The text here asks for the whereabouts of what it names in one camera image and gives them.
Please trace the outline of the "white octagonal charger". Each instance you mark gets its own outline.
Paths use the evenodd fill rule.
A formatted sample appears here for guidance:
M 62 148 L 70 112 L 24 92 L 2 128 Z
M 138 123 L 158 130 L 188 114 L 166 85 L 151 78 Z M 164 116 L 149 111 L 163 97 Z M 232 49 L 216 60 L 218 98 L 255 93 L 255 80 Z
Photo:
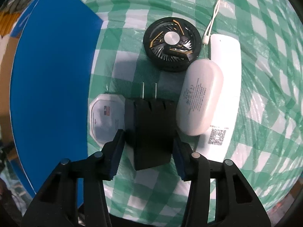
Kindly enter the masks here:
M 90 135 L 101 147 L 113 140 L 119 129 L 125 129 L 125 97 L 100 94 L 89 105 Z

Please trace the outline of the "black wall charger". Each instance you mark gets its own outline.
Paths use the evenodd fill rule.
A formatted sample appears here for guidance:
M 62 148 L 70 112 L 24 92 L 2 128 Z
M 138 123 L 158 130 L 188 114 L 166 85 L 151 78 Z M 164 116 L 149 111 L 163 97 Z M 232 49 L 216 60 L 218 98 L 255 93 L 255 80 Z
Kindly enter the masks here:
M 162 166 L 170 162 L 176 131 L 176 107 L 173 100 L 154 95 L 145 97 L 145 83 L 139 97 L 125 100 L 126 143 L 134 152 L 136 171 Z

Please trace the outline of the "blue cardboard box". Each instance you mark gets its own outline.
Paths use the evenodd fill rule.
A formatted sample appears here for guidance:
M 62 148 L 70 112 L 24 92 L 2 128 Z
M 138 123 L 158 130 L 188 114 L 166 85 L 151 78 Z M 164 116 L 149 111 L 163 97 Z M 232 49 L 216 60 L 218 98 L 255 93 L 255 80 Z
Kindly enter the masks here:
M 102 20 L 81 0 L 33 0 L 1 63 L 1 132 L 34 197 L 62 158 L 87 157 L 88 93 Z

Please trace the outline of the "long white power bank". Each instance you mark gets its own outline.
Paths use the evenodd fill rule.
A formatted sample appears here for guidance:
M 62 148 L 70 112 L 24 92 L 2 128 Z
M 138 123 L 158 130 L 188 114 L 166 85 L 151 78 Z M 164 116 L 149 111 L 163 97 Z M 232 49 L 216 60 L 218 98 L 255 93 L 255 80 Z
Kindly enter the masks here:
M 224 34 L 211 34 L 215 17 L 224 0 L 217 0 L 213 16 L 202 37 L 205 54 L 218 65 L 223 75 L 223 85 L 209 129 L 200 136 L 198 148 L 209 160 L 222 162 L 230 145 L 237 118 L 241 92 L 240 42 Z

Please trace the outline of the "pink earbud case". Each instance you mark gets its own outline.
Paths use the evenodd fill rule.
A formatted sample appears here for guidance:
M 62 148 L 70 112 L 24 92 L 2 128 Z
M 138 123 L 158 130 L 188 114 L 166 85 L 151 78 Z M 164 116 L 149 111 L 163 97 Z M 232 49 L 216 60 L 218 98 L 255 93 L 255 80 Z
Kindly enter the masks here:
M 208 58 L 191 63 L 186 70 L 176 108 L 178 128 L 198 136 L 210 126 L 223 85 L 219 66 Z

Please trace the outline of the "green checkered cloth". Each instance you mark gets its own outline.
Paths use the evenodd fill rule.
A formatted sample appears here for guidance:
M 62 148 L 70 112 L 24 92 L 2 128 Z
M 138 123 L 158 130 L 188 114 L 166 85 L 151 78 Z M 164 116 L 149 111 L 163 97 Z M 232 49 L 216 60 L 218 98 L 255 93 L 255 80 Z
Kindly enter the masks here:
M 172 100 L 180 138 L 232 160 L 267 212 L 302 175 L 302 23 L 289 0 L 81 0 L 103 24 L 88 153 L 132 128 L 134 100 Z

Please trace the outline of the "black round fan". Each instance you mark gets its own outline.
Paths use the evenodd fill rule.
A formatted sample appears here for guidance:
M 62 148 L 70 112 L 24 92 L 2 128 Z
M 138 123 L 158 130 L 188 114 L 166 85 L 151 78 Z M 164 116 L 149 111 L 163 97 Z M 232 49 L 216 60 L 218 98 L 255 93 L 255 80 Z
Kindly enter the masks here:
M 146 29 L 143 46 L 147 57 L 159 70 L 182 72 L 198 58 L 202 39 L 189 21 L 165 17 Z

